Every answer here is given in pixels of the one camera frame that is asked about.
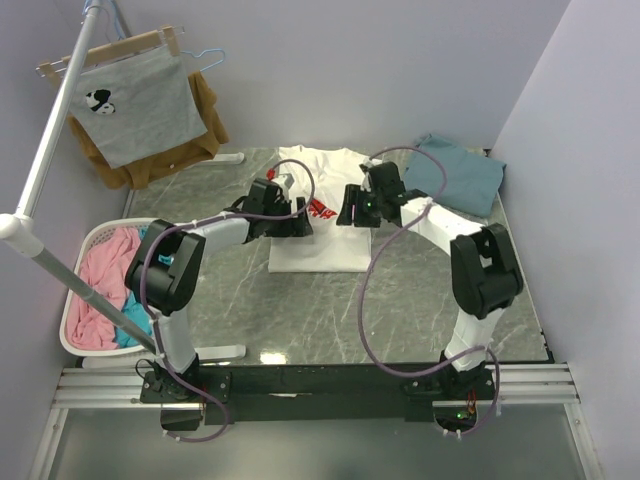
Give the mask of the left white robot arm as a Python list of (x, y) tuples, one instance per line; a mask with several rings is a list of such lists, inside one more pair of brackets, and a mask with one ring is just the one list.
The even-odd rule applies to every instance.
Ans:
[(291, 174), (257, 179), (249, 193), (214, 217), (173, 224), (157, 219), (127, 270), (125, 285), (150, 316), (156, 362), (164, 389), (176, 401), (193, 399), (200, 388), (199, 358), (191, 341), (186, 307), (206, 257), (260, 237), (305, 237), (313, 233), (302, 196), (291, 199)]

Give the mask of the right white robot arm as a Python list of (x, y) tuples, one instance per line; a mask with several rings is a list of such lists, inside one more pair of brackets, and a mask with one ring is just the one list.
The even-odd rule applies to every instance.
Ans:
[(378, 228), (383, 220), (412, 232), (449, 255), (451, 285), (459, 307), (451, 340), (442, 354), (439, 387), (460, 399), (474, 386), (472, 371), (485, 361), (494, 329), (524, 288), (507, 229), (467, 220), (419, 190), (408, 190), (392, 162), (368, 160), (363, 182), (345, 186), (338, 226)]

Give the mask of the white coca-cola t-shirt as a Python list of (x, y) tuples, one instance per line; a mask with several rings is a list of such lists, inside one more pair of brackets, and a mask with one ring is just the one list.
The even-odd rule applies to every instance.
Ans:
[(280, 173), (294, 179), (293, 198), (312, 197), (307, 210), (313, 234), (302, 238), (271, 240), (268, 271), (271, 273), (360, 273), (371, 261), (371, 232), (366, 228), (336, 224), (345, 186), (361, 185), (360, 165), (367, 157), (347, 148), (319, 150), (302, 145), (281, 147)]

